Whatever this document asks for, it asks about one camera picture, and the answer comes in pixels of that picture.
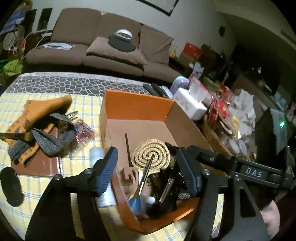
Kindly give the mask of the person's right hand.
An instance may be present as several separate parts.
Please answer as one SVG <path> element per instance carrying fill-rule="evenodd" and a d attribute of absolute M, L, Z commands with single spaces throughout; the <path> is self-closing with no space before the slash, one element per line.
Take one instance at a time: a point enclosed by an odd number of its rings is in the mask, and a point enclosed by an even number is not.
<path fill-rule="evenodd" d="M 260 213 L 266 226 L 269 239 L 271 240 L 280 229 L 280 212 L 278 207 L 272 200 Z"/>

